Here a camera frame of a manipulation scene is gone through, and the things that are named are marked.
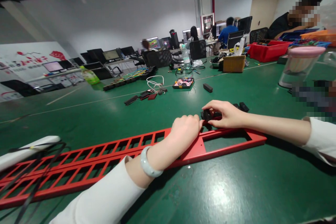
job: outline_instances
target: man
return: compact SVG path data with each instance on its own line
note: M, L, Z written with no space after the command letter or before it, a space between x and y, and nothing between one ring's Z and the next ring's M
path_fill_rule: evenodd
M300 0L293 9L278 17L269 27L266 39L277 40L283 33L304 30L317 25L318 15L307 18L315 6L319 6L322 0Z
M234 18L229 17L226 20L226 27L221 31L218 37L218 41L219 42L221 41L223 43L224 48L226 48L226 44L228 43L229 33L238 31L238 28L236 26L233 26L233 22L234 22Z

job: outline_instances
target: orange plastic crate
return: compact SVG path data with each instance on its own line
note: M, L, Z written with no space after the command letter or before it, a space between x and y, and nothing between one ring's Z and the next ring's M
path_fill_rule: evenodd
M328 30L315 31L300 35L305 40L317 40L323 42L331 42L330 47L336 47L336 34L328 33Z

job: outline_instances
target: white bracelet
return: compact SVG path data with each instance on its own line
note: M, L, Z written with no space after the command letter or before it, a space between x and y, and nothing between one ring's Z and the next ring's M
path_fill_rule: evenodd
M149 176L149 177L159 177L163 171L157 171L154 170L150 164L148 163L147 159L147 151L151 146L147 146L145 149L141 152L141 167L143 171Z

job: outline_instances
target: pink lid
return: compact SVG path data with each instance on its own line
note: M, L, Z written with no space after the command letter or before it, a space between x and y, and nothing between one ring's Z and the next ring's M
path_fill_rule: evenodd
M289 49L288 53L293 56L318 56L324 53L324 47L296 47Z

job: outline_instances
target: door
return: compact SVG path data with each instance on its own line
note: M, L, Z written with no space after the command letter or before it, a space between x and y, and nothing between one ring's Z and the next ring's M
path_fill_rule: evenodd
M264 27L269 28L273 22L277 5L278 0L252 0L250 13L250 16L253 16L251 31Z

